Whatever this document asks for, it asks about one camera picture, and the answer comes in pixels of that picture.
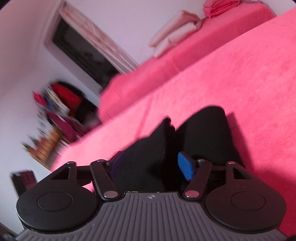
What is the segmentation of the far pink bed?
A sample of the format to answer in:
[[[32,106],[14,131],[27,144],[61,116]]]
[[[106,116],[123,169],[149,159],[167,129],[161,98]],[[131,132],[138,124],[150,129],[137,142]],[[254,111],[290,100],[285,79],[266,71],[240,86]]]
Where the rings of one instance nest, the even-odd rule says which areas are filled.
[[[267,4],[241,3],[215,18],[204,18],[200,30],[159,59],[151,57],[136,70],[114,76],[100,95],[99,119],[114,118],[187,67],[275,17]]]

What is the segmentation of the dark red box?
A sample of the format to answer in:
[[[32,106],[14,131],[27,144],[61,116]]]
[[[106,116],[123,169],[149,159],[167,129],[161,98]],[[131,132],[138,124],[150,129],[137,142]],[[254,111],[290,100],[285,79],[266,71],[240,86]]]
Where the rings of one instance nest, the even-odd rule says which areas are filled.
[[[21,196],[37,184],[35,174],[32,170],[11,173],[10,179],[18,196]]]

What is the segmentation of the pink floral curtain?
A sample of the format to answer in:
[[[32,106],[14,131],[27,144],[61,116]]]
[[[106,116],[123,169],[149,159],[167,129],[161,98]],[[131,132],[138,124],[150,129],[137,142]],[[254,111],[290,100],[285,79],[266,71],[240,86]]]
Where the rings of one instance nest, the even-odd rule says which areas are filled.
[[[62,19],[99,51],[119,72],[128,73],[138,68],[136,61],[93,21],[67,1],[59,7]]]

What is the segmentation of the near pink bed blanket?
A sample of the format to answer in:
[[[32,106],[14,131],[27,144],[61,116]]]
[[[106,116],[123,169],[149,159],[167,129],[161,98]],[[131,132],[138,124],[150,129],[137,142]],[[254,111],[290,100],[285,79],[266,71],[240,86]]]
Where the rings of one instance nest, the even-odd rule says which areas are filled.
[[[209,105],[225,110],[247,168],[285,198],[280,229],[295,234],[295,9],[215,50],[95,128],[64,150],[53,169],[108,159],[165,117],[179,127]]]

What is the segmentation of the dark window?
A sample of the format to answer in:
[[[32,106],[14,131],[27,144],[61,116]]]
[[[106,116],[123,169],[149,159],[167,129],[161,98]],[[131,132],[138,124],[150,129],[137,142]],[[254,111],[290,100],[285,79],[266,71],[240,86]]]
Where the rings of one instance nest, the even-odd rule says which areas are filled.
[[[58,23],[53,43],[103,89],[119,71],[63,19]]]

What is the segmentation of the hanging clothes rack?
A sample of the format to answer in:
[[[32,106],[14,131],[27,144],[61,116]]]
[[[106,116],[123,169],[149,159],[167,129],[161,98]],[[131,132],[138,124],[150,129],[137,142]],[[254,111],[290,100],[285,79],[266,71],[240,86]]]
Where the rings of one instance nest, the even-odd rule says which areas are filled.
[[[66,142],[75,142],[102,124],[98,107],[68,82],[51,82],[40,92],[32,92],[32,96],[47,121],[62,132]]]

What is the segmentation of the folded light pink quilt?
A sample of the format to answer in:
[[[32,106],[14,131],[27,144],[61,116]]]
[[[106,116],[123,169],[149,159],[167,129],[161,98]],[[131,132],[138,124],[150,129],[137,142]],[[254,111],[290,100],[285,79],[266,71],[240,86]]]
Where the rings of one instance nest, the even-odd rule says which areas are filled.
[[[172,17],[149,41],[153,56],[159,58],[192,33],[200,30],[202,20],[194,13],[182,10]]]

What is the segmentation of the folded pink blanket stack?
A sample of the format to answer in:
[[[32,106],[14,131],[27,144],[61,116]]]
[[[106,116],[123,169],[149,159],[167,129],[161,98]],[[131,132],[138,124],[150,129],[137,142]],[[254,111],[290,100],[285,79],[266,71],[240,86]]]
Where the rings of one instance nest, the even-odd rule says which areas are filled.
[[[207,18],[214,18],[238,5],[238,0],[207,0],[203,4],[203,12]]]

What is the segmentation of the black knit pants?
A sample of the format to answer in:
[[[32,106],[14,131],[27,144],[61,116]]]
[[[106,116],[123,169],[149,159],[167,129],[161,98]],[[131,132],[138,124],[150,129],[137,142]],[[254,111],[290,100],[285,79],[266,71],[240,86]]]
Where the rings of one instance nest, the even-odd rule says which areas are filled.
[[[189,182],[178,166],[178,153],[205,159],[215,166],[228,161],[242,165],[234,146],[225,111],[208,106],[188,118],[179,128],[165,118],[150,136],[123,151],[123,164],[113,183],[120,194],[138,192],[182,193]]]

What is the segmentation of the wooden drawer cabinet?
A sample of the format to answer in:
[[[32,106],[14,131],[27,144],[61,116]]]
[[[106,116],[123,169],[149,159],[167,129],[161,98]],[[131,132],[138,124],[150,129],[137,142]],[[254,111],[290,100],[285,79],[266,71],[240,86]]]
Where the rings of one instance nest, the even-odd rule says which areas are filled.
[[[63,134],[57,127],[53,127],[48,134],[42,134],[39,138],[29,136],[32,144],[21,142],[23,148],[29,155],[44,166],[46,169],[51,170],[55,159],[58,157],[59,148],[63,145]]]

